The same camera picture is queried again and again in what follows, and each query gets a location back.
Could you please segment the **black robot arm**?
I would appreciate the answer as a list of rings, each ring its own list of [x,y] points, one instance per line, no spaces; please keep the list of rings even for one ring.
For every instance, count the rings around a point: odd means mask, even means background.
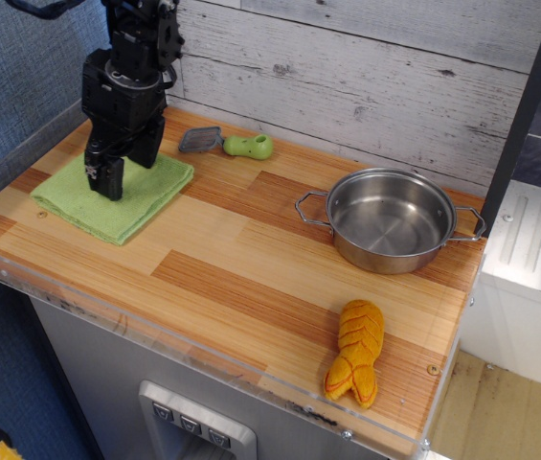
[[[90,188],[122,198],[124,160],[155,163],[164,133],[166,91],[182,57],[176,1],[105,1],[110,47],[86,58],[81,108],[92,123],[84,152]]]

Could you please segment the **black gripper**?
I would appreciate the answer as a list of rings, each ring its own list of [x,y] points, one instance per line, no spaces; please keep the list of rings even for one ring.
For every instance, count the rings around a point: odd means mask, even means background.
[[[166,107],[160,73],[133,80],[98,49],[83,64],[82,110],[92,122],[84,168],[92,191],[118,201],[123,195],[123,156],[150,169],[161,145]]]

